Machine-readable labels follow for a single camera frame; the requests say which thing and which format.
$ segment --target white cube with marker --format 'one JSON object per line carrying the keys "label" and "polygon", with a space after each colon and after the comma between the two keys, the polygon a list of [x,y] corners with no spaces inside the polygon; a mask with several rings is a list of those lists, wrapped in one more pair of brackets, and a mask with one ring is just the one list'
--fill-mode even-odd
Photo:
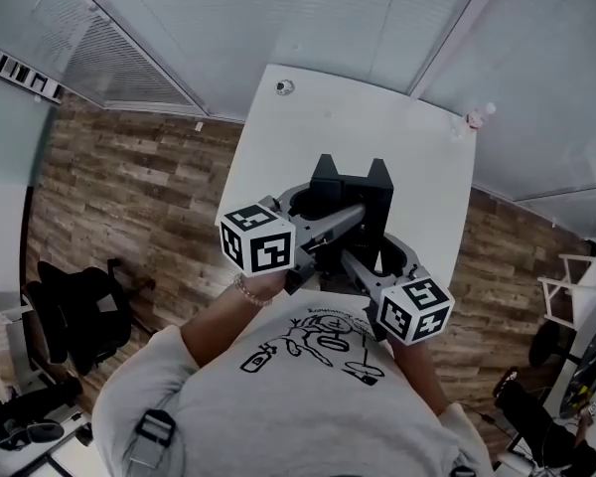
{"label": "white cube with marker", "polygon": [[376,321],[405,345],[438,335],[455,306],[450,292],[432,277],[385,288]]}
{"label": "white cube with marker", "polygon": [[219,227],[223,254],[247,277],[294,266],[296,227],[262,205],[221,216]]}

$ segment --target white t-shirt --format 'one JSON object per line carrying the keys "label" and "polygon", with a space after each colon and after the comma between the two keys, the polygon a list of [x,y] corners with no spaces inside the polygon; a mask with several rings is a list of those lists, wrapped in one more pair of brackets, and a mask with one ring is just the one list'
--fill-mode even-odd
{"label": "white t-shirt", "polygon": [[281,295],[200,370],[177,327],[124,363],[92,419],[110,474],[138,474],[134,429],[158,408],[177,430],[158,470],[141,475],[493,475],[461,406],[437,418],[374,340],[365,299],[299,293]]}

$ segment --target wooden floor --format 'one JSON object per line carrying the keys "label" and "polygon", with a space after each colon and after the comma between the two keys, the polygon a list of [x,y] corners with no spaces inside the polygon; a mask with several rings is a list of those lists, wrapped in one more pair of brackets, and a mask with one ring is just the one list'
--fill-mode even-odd
{"label": "wooden floor", "polygon": [[[153,292],[132,302],[145,325],[179,324],[204,309],[232,278],[214,218],[241,127],[206,122],[197,132],[196,123],[105,112],[68,96],[34,194],[27,279],[37,278],[38,260],[74,272],[105,267],[117,256],[125,286],[145,276],[157,282]],[[521,368],[528,390],[552,383],[557,361],[533,370],[526,356],[544,310],[536,278],[562,276],[560,252],[588,253],[589,247],[472,191],[450,285],[457,305],[449,328],[431,343],[450,399],[493,413],[491,390],[510,366]],[[107,377],[143,344],[145,337],[133,332],[126,347],[82,379],[86,410]],[[495,457],[508,438],[471,414]]]}

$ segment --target white table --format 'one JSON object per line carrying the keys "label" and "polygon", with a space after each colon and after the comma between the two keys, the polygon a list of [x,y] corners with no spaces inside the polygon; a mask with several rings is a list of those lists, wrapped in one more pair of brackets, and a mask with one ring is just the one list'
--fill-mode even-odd
{"label": "white table", "polygon": [[[295,90],[278,95],[276,84]],[[219,214],[309,182],[321,154],[364,176],[385,161],[395,187],[386,231],[448,286],[461,243],[474,133],[452,139],[454,116],[406,95],[311,71],[267,66],[236,149]]]}

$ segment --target bracelet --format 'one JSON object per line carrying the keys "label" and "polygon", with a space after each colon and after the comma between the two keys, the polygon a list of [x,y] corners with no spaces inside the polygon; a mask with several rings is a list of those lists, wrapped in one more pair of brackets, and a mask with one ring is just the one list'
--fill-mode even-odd
{"label": "bracelet", "polygon": [[248,302],[250,302],[251,304],[253,304],[257,307],[266,307],[269,304],[271,304],[271,299],[263,300],[261,298],[258,298],[251,291],[249,291],[247,288],[245,288],[243,279],[244,279],[244,276],[242,274],[237,275],[234,278],[233,285],[234,285],[234,288],[236,288],[236,290],[238,290],[245,297],[245,299],[247,299]]}

